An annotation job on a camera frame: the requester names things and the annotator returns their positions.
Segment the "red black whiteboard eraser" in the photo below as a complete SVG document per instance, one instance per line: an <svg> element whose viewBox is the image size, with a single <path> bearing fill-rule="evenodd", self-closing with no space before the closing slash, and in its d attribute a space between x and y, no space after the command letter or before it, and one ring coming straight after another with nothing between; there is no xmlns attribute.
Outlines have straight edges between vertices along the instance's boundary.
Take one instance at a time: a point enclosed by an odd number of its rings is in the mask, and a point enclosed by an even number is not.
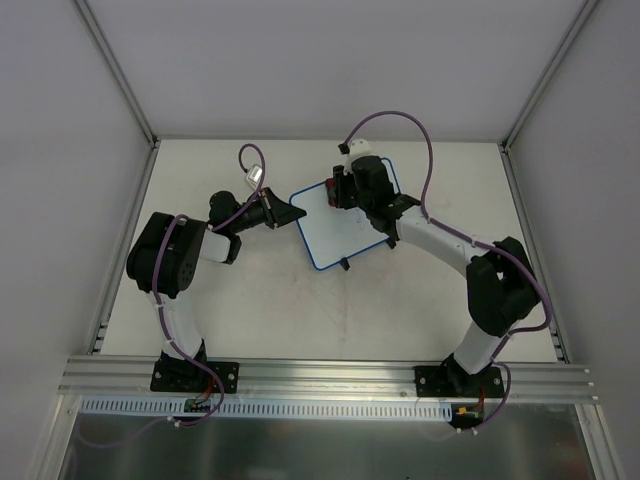
<svg viewBox="0 0 640 480"><path fill-rule="evenodd" d="M325 181L325 188L327 193L328 204L333 208L338 208L339 207L339 201L338 201L338 195L337 195L338 191L336 190L335 180L333 178L328 178Z"/></svg>

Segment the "blue framed whiteboard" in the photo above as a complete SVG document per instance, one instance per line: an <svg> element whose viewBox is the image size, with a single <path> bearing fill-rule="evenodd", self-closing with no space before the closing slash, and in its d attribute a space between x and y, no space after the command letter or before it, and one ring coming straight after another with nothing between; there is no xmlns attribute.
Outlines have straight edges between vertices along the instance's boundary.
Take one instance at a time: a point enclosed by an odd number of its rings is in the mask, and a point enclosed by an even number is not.
<svg viewBox="0 0 640 480"><path fill-rule="evenodd" d="M331 207L327 201L325 181L289 197L291 205L307 213L296 221L296 225L317 271L340 266L339 261L343 257L349 261L376 246L387 245L385 240L389 237L375 230L359 208L344 210Z"/></svg>

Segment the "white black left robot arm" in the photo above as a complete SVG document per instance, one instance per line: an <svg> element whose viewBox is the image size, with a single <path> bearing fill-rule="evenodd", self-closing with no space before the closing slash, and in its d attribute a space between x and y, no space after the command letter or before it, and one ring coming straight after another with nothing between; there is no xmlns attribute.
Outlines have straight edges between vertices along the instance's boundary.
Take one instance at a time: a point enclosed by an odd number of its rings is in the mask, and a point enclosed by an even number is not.
<svg viewBox="0 0 640 480"><path fill-rule="evenodd" d="M229 191L209 200L206 221L155 212L135 241L126 261L126 274L144 292L158 319L164 346L161 358L177 361L174 378L188 390L208 381L206 347L187 303L198 264L232 264L242 241L240 234L257 226L276 229L307 212L262 188L241 203Z"/></svg>

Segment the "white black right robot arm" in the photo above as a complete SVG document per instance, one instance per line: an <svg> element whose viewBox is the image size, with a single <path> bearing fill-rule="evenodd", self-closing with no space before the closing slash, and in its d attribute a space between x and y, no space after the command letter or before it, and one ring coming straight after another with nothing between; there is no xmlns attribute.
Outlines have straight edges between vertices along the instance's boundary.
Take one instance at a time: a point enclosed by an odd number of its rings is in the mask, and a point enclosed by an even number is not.
<svg viewBox="0 0 640 480"><path fill-rule="evenodd" d="M360 209L389 240L418 247L464 277L472 323L441 369L455 393L472 394L512 327L541 302L523 245L512 237L480 242L430 216L422 201L395 190L378 156L335 166L325 185L330 206Z"/></svg>

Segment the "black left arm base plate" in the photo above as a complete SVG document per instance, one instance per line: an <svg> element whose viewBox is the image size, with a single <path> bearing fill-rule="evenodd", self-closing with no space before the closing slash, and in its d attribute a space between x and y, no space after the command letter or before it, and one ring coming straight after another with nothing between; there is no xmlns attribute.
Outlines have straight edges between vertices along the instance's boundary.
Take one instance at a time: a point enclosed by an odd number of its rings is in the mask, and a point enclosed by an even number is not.
<svg viewBox="0 0 640 480"><path fill-rule="evenodd" d="M205 365L219 377L225 394L237 392L239 363L207 360ZM212 384L214 393L220 392L220 387L209 373L187 360L162 354L154 364L150 390L162 393L203 393L209 384Z"/></svg>

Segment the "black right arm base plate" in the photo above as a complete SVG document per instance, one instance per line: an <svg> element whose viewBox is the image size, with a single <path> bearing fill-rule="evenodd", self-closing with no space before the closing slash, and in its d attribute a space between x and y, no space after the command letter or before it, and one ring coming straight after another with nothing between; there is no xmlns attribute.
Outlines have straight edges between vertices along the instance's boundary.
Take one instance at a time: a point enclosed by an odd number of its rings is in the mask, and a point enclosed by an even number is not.
<svg viewBox="0 0 640 480"><path fill-rule="evenodd" d="M413 367L416 395L422 397L501 399L505 394L501 370L497 366L485 367L477 374L440 365Z"/></svg>

